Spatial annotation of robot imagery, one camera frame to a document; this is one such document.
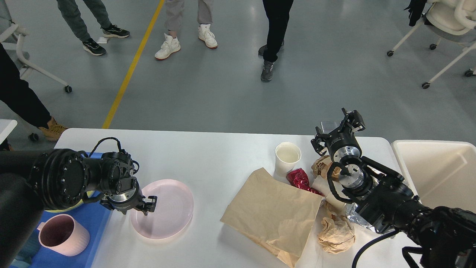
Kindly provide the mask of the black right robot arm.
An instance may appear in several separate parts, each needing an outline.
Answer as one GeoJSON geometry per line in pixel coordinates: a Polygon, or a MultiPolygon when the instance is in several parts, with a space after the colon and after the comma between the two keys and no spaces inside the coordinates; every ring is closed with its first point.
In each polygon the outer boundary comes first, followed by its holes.
{"type": "Polygon", "coordinates": [[[360,113],[344,108],[342,112],[343,120],[330,133],[315,128],[311,144],[319,155],[330,155],[327,183],[332,195],[340,202],[357,204],[357,214],[380,234],[358,251],[352,267],[367,248],[404,232],[418,245],[402,248],[409,267],[418,267],[412,254],[420,254],[424,268],[474,268],[475,214],[460,208],[422,205],[403,183],[403,175],[362,155],[355,138],[355,132],[365,129],[360,113]]]}

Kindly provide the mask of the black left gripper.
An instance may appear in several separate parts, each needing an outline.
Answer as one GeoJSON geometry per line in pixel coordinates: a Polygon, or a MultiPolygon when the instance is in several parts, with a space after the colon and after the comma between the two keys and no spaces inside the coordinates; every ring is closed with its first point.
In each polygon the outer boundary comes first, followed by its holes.
{"type": "Polygon", "coordinates": [[[102,197],[100,204],[110,211],[117,210],[124,215],[126,215],[127,211],[135,209],[147,216],[155,211],[157,196],[144,197],[141,187],[137,186],[119,195],[102,197]]]}

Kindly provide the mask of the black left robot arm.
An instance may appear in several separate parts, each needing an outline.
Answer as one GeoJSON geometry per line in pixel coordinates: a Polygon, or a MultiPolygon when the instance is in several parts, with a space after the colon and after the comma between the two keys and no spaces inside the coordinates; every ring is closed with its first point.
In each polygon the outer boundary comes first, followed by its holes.
{"type": "Polygon", "coordinates": [[[43,211],[78,202],[100,202],[123,214],[155,211],[156,196],[142,194],[139,164],[117,143],[118,151],[91,158],[86,151],[1,151],[1,267],[10,266],[37,226],[43,211]]]}

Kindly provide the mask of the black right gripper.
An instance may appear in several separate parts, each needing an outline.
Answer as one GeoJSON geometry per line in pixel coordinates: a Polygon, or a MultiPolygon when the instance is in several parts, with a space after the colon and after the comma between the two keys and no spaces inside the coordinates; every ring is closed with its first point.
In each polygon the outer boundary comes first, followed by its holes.
{"type": "Polygon", "coordinates": [[[362,150],[356,140],[355,133],[366,129],[362,115],[357,110],[347,111],[341,108],[344,119],[330,134],[325,134],[315,127],[316,135],[311,139],[314,150],[324,156],[328,150],[332,162],[343,163],[350,157],[360,158],[362,150]]]}

